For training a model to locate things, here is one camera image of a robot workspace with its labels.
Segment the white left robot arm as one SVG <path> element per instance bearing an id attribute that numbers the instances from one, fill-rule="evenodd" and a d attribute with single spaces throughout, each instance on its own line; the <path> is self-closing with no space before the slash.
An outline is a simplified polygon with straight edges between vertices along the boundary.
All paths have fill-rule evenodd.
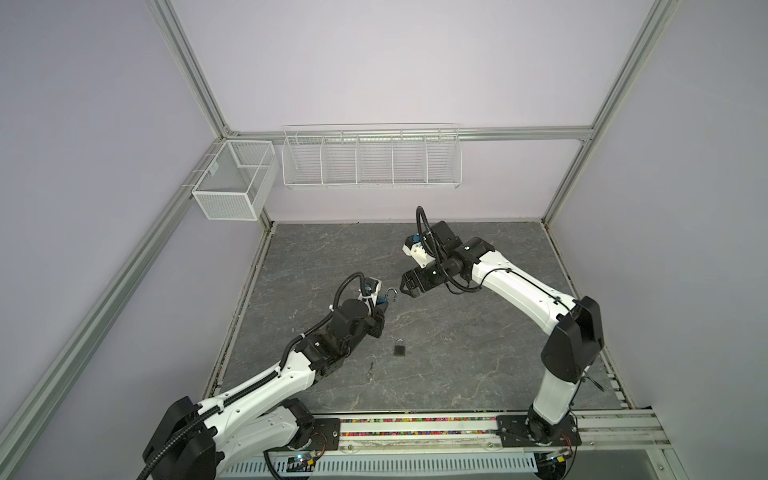
<path id="1" fill-rule="evenodd" d="M 338 370 L 366 337 L 380 337 L 388 306 L 385 297 L 347 299 L 275 365 L 219 395 L 174 402 L 145 447 L 139 478 L 215 479 L 258 453 L 306 445 L 315 419 L 298 393 Z"/>

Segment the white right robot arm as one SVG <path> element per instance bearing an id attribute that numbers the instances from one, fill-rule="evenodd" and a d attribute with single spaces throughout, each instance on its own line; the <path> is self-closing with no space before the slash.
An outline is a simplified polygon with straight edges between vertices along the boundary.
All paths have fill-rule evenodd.
<path id="1" fill-rule="evenodd" d="M 544 375 L 523 422 L 523 435 L 549 445 L 571 431 L 572 403 L 604 348 L 599 303 L 558 291 L 513 264 L 491 243 L 467 241 L 446 222 L 431 225 L 417 209 L 416 233 L 403 252 L 417 266 L 404 273 L 400 289 L 412 298 L 441 285 L 459 295 L 490 291 L 526 315 L 547 335 L 540 358 Z"/>

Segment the blue padlock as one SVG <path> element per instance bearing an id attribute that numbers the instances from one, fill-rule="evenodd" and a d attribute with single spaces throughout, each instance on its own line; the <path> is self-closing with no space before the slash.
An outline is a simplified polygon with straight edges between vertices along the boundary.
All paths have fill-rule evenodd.
<path id="1" fill-rule="evenodd" d="M 377 296 L 376 308 L 382 312 L 394 304 L 398 299 L 399 291 L 396 288 L 389 287 L 385 292 Z"/>

